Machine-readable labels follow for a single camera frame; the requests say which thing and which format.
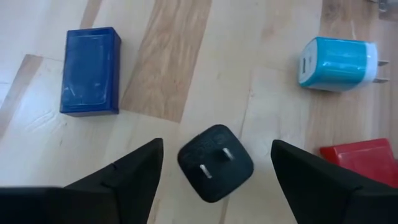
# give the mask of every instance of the teal charger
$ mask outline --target teal charger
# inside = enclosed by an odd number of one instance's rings
[[[298,82],[305,88],[347,91],[372,82],[379,62],[375,43],[359,40],[314,38],[300,57]]]

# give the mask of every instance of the wooden floor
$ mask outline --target wooden floor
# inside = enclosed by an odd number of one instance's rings
[[[156,137],[164,167],[149,223],[295,223],[270,159],[273,139],[319,146],[389,138],[398,156],[397,24],[363,0],[3,0],[0,185],[64,186]],[[117,116],[58,112],[66,31],[113,26],[123,40]],[[315,36],[377,42],[390,78],[335,94],[297,85]],[[253,176],[217,203],[194,192],[178,150],[227,125]]]

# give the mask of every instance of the red object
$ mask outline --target red object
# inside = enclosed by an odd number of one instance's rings
[[[387,139],[321,147],[320,153],[333,164],[398,188],[398,165]]]

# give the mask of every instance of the blue box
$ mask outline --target blue box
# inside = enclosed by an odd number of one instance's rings
[[[61,113],[119,113],[120,45],[121,39],[112,27],[68,31]]]

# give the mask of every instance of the black object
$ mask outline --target black object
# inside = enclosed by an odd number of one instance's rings
[[[154,139],[65,188],[1,188],[0,223],[147,223],[162,161]]]
[[[112,27],[68,31],[61,113],[119,113],[120,45],[121,39]]]
[[[398,223],[398,189],[281,140],[272,143],[271,158],[298,224]]]
[[[181,170],[206,202],[217,202],[253,173],[253,162],[226,126],[214,125],[178,153]]]

